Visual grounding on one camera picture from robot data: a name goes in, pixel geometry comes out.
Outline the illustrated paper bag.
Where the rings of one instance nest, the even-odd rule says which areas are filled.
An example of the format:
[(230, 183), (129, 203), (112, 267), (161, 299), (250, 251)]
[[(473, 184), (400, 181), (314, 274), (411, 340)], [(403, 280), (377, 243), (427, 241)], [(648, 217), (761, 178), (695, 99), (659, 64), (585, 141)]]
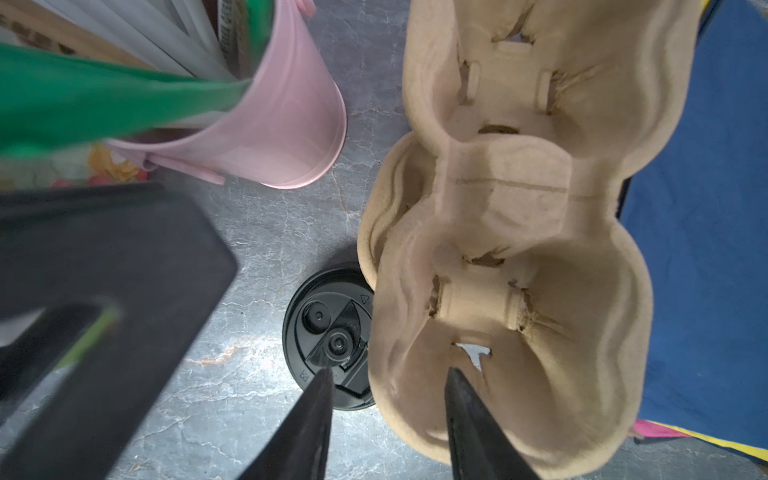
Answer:
[(35, 159), (1, 159), (1, 191), (144, 182), (149, 173), (102, 143)]

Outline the white wrapped straw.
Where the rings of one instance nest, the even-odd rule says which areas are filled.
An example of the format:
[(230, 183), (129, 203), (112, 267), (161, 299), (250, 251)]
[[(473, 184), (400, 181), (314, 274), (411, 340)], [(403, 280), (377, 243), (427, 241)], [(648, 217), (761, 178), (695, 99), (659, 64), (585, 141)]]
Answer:
[(38, 4), (157, 70), (206, 80), (235, 79), (201, 1), (60, 0)]

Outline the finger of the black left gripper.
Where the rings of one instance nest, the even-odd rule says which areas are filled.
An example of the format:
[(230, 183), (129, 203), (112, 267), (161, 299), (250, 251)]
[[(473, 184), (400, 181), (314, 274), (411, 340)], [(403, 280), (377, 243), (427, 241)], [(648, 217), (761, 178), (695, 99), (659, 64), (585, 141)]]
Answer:
[(5, 479), (102, 479), (237, 272), (189, 197), (153, 183), (5, 192), (1, 317), (40, 317), (1, 351), (11, 416), (92, 327), (95, 344), (1, 460)]

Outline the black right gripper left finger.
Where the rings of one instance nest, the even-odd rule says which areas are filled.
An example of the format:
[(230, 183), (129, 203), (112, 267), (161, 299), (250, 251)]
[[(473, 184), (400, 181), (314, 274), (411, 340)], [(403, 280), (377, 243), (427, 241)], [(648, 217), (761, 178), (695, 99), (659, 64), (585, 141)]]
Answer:
[(321, 370), (239, 479), (324, 479), (335, 385)]

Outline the brown pulp cup carrier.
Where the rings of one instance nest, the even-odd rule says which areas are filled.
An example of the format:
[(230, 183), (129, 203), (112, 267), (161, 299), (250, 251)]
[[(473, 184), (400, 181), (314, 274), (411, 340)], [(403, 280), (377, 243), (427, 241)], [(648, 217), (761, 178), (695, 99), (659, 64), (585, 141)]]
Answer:
[(368, 376), (414, 450), (450, 459), (452, 367), (545, 479), (597, 470), (624, 442), (653, 293), (616, 208), (678, 124), (701, 12), (696, 1), (411, 4), (403, 100), (436, 169), (384, 246)]

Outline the green wrapped straw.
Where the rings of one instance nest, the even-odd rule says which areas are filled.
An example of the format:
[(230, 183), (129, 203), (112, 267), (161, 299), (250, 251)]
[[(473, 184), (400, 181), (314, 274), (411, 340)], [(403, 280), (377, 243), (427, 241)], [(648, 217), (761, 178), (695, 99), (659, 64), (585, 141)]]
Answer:
[(1, 155), (37, 158), (78, 144), (228, 111), (250, 84), (2, 45)]

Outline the pink straw holder cup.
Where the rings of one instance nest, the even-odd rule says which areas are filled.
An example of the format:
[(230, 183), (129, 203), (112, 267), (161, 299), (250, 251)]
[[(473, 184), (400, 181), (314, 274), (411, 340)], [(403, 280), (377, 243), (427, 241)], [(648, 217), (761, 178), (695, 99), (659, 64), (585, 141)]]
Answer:
[(173, 140), (157, 133), (111, 139), (136, 165), (221, 185), (231, 175), (275, 189), (309, 185), (331, 169), (347, 114), (304, 18), (312, 1), (278, 1), (272, 36), (240, 102), (211, 125)]

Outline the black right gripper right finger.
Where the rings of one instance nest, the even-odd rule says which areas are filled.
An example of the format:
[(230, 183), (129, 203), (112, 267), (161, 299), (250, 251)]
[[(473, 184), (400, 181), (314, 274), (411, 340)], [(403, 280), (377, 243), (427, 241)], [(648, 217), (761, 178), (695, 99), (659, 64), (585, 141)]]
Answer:
[(448, 371), (444, 399), (455, 479), (539, 479), (455, 367)]

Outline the stack of pulp carriers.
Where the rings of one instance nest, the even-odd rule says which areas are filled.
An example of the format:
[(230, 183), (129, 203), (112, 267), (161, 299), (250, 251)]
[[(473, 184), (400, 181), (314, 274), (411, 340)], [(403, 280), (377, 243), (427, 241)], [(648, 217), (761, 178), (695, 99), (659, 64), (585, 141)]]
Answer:
[(361, 217), (357, 257), (367, 283), (375, 288), (385, 243), (391, 229), (432, 191), (436, 156), (413, 132), (405, 134), (389, 151)]

